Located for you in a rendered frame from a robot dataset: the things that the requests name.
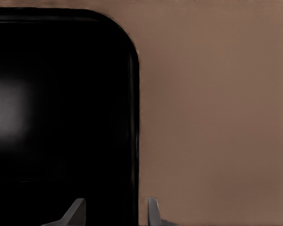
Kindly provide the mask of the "black tray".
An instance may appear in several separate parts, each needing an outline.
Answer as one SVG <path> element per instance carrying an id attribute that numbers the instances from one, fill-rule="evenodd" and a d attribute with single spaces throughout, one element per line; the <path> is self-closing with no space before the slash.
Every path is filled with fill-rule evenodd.
<path id="1" fill-rule="evenodd" d="M 139 61 L 87 9 L 0 7 L 0 226 L 86 200 L 86 226 L 138 226 Z"/>

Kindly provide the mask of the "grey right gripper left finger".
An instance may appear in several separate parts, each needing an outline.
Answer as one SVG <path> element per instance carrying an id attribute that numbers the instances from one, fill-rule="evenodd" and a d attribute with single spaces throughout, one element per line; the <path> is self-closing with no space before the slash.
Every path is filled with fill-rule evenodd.
<path id="1" fill-rule="evenodd" d="M 61 219 L 41 226 L 86 226 L 86 200 L 76 199 Z"/>

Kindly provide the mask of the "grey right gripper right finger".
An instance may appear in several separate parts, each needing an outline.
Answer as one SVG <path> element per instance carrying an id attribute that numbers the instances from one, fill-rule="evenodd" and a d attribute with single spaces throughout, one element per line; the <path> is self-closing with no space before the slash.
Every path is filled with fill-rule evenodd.
<path id="1" fill-rule="evenodd" d="M 148 226 L 179 226 L 179 225 L 162 219 L 160 216 L 157 199 L 148 198 Z"/>

